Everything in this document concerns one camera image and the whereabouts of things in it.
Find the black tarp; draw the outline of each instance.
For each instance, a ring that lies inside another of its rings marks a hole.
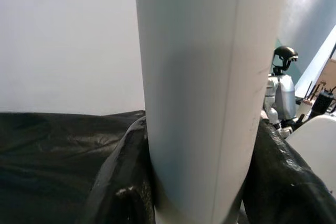
[[[1,224],[154,224],[151,178],[143,111],[0,113]],[[264,121],[243,199],[251,224],[336,223],[335,199]]]
[[[143,111],[0,114],[0,223],[75,223],[97,173]]]
[[[259,123],[243,199],[251,224],[336,223],[336,200],[323,181],[265,121]]]

